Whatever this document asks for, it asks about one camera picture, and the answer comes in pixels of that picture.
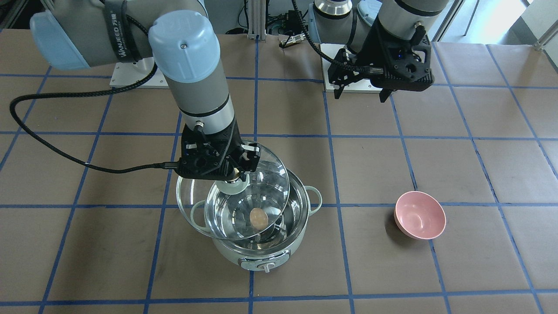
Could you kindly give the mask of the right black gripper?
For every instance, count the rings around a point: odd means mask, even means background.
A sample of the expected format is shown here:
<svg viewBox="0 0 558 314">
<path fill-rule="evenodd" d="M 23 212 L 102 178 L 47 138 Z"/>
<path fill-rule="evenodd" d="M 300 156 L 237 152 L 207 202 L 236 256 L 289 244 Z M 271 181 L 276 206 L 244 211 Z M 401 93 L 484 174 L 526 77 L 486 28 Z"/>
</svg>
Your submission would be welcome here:
<svg viewBox="0 0 558 314">
<path fill-rule="evenodd" d="M 179 176 L 199 180 L 245 179 L 245 172 L 255 172 L 261 157 L 256 143 L 241 139 L 236 119 L 214 134 L 196 126 L 184 126 L 181 134 Z"/>
</svg>

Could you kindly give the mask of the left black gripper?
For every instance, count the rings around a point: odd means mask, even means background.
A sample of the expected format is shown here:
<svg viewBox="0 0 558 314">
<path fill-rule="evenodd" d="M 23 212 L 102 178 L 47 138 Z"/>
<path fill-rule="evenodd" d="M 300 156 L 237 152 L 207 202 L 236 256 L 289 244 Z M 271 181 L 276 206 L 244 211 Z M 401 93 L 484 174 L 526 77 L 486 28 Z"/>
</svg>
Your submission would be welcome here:
<svg viewBox="0 0 558 314">
<path fill-rule="evenodd" d="M 385 103 L 393 91 L 422 92 L 435 81 L 431 70 L 431 44 L 422 22 L 411 27 L 411 38 L 397 38 L 375 22 L 361 51 L 352 55 L 340 48 L 327 70 L 333 84 L 333 97 L 339 99 L 344 88 L 360 80 L 369 80 L 381 88 L 379 101 Z"/>
</svg>

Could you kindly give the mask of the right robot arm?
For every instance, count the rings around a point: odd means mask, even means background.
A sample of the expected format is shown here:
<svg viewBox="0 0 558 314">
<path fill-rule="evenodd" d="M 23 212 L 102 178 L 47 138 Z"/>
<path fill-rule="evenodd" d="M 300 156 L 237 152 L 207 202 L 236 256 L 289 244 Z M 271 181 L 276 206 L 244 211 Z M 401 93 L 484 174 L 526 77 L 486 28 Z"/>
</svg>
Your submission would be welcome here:
<svg viewBox="0 0 558 314">
<path fill-rule="evenodd" d="M 146 79 L 113 90 L 137 88 L 160 70 L 184 115 L 181 157 L 151 167 L 216 181 L 257 168 L 260 150 L 240 137 L 221 46 L 202 0 L 56 0 L 32 16 L 30 30 L 58 70 L 154 59 Z"/>
</svg>

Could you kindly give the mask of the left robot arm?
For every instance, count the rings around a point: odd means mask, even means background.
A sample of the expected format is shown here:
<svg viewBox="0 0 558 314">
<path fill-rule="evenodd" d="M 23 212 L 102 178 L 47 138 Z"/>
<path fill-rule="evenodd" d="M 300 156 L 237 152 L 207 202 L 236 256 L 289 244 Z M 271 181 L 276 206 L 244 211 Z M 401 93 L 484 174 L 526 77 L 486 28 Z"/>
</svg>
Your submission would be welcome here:
<svg viewBox="0 0 558 314">
<path fill-rule="evenodd" d="M 306 37 L 329 62 L 326 80 L 339 99 L 351 83 L 368 80 L 379 100 L 396 91 L 422 92 L 435 81 L 427 32 L 446 0 L 315 0 Z"/>
</svg>

